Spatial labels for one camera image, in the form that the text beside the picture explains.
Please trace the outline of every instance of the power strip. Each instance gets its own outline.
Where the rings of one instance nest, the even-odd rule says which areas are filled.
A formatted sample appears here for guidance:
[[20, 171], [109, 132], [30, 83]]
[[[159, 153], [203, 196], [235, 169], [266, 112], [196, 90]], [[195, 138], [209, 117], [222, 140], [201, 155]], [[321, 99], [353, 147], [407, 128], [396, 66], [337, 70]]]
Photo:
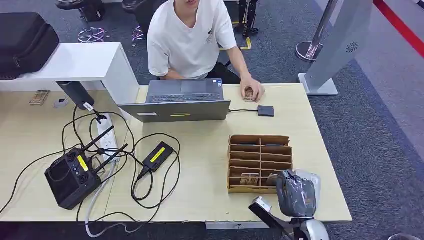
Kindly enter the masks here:
[[[106, 131], [108, 128], [112, 127], [113, 125], [112, 118], [109, 113], [104, 113], [102, 115], [105, 116], [107, 120], [102, 119], [100, 120], [101, 123], [97, 123], [97, 129], [98, 129], [99, 135], [102, 134], [104, 131]], [[118, 149], [117, 139], [115, 137], [115, 130], [111, 130], [104, 137], [100, 139], [100, 146], [104, 149]], [[106, 154], [103, 154], [103, 158], [106, 161], [109, 158], [109, 156]], [[115, 159], [112, 161], [119, 162], [119, 157], [115, 157]]]

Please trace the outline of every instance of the man's hand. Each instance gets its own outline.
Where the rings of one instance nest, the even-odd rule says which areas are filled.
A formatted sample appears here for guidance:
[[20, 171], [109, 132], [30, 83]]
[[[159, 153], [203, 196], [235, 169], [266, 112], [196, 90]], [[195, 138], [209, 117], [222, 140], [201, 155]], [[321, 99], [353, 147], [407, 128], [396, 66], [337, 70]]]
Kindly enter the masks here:
[[265, 93], [265, 88], [261, 85], [260, 82], [253, 79], [250, 74], [248, 76], [241, 76], [240, 92], [243, 99], [246, 99], [246, 90], [248, 88], [251, 88], [253, 90], [252, 99], [256, 102], [261, 100], [262, 96]]

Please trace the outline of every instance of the red line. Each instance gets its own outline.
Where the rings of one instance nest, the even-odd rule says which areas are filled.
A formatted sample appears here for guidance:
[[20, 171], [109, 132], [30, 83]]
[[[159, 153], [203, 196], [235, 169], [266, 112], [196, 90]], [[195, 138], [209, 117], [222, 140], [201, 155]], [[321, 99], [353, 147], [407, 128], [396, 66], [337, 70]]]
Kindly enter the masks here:
[[393, 27], [405, 40], [424, 58], [424, 42], [390, 9], [383, 0], [374, 0], [374, 5], [380, 10]]

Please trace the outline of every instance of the wooden tray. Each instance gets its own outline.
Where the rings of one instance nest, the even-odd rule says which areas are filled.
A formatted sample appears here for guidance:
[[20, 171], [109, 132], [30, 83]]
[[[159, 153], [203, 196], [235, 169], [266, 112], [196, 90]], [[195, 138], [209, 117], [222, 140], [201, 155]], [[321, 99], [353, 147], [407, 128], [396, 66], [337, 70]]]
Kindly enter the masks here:
[[[292, 169], [293, 150], [288, 136], [231, 135], [228, 145], [228, 192], [275, 194], [267, 184], [271, 173]], [[242, 174], [259, 174], [257, 185], [242, 184]]]

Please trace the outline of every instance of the yellow label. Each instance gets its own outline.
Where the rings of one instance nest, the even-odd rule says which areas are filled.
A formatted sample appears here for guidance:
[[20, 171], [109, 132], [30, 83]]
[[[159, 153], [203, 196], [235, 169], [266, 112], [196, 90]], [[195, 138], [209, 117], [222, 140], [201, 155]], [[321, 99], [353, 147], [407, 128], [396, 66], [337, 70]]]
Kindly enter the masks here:
[[81, 155], [76, 157], [79, 161], [79, 164], [81, 165], [82, 169], [84, 169], [85, 172], [87, 172], [89, 170], [89, 168], [87, 167], [86, 162], [83, 160], [83, 157]]
[[151, 163], [153, 163], [153, 162], [155, 162], [156, 161], [156, 159], [158, 159], [159, 158], [159, 156], [163, 153], [165, 151], [165, 148], [164, 147], [162, 147], [157, 153], [156, 153], [156, 155], [154, 156], [154, 157], [152, 157], [152, 159], [150, 160], [150, 162]]
[[190, 114], [172, 114], [171, 117], [188, 117]]

